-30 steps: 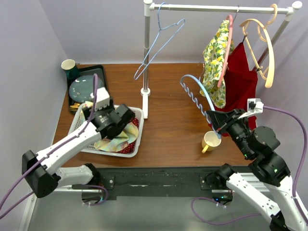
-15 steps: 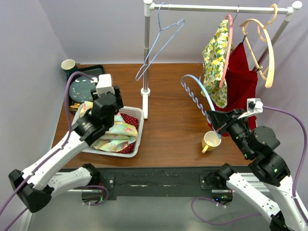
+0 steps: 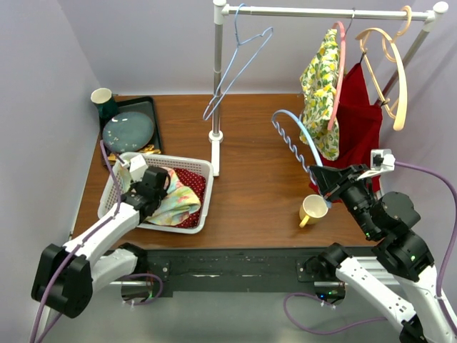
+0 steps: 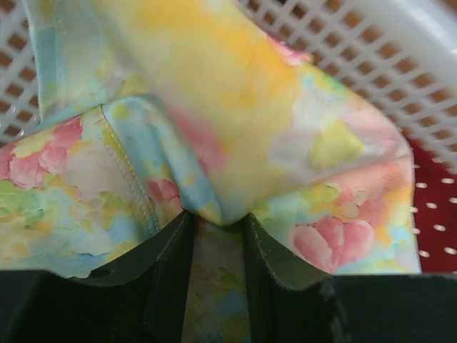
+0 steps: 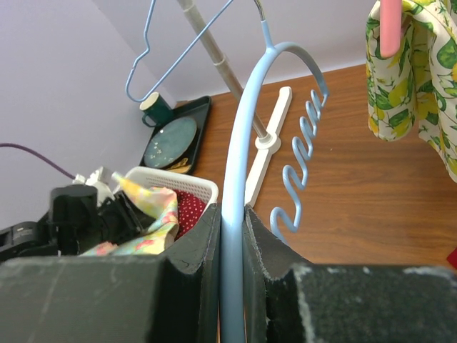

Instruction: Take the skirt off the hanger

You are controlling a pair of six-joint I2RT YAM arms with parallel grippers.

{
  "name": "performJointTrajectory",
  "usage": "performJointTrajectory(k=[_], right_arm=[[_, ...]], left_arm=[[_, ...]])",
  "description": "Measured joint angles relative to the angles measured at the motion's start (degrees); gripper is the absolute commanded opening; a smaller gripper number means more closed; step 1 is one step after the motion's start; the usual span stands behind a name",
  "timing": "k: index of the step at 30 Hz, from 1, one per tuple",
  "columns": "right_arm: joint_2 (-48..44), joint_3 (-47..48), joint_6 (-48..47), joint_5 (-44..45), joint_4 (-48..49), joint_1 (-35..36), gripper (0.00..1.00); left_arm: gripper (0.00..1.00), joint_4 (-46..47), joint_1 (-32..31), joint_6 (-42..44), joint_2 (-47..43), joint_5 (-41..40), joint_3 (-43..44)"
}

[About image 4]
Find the red polka dot skirt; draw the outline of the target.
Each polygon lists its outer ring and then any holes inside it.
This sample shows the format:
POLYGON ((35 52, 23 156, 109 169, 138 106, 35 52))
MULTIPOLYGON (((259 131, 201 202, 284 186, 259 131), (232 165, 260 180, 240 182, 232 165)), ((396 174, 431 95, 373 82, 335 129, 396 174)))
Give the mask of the red polka dot skirt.
POLYGON ((413 152, 414 228, 425 273, 456 273, 456 175, 408 139, 413 152))

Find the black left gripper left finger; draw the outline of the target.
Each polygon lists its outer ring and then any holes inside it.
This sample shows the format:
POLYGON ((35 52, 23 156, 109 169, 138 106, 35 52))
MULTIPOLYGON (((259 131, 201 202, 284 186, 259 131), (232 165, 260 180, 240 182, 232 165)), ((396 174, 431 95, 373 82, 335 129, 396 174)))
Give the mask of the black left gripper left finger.
POLYGON ((1 272, 3 342, 179 342, 195 219, 158 234, 86 278, 1 272))

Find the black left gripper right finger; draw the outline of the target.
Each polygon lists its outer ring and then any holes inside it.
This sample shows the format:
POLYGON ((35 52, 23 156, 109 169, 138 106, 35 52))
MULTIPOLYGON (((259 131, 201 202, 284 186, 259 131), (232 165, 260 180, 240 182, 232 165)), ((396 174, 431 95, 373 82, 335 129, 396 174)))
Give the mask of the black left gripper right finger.
POLYGON ((253 342, 454 342, 452 274, 338 275, 315 268, 243 221, 253 342))

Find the pastel floral skirt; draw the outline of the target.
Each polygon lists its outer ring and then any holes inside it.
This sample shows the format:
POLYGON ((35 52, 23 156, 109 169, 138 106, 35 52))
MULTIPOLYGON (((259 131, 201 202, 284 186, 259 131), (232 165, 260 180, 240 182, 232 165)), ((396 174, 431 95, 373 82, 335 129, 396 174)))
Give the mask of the pastel floral skirt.
POLYGON ((41 123, 1 149, 1 269, 87 278, 197 217, 181 342, 250 342, 253 219, 328 274, 417 274, 413 156, 233 1, 25 1, 41 123))

